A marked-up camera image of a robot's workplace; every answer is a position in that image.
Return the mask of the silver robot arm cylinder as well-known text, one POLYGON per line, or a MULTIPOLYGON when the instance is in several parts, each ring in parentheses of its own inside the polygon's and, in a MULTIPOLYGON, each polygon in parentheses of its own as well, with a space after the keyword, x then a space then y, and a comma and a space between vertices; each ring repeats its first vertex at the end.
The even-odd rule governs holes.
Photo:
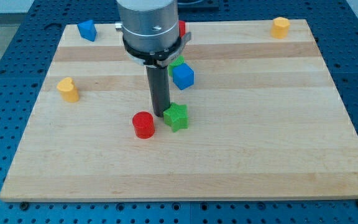
POLYGON ((139 52, 160 52, 179 38, 176 0, 117 0, 123 38, 139 52))

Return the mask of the red block behind arm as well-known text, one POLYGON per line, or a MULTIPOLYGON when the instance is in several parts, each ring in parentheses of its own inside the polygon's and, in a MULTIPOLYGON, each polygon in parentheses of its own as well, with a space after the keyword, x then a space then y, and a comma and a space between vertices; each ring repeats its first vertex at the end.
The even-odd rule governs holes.
POLYGON ((180 37, 183 37, 186 34, 186 22, 179 20, 178 25, 179 25, 180 37))

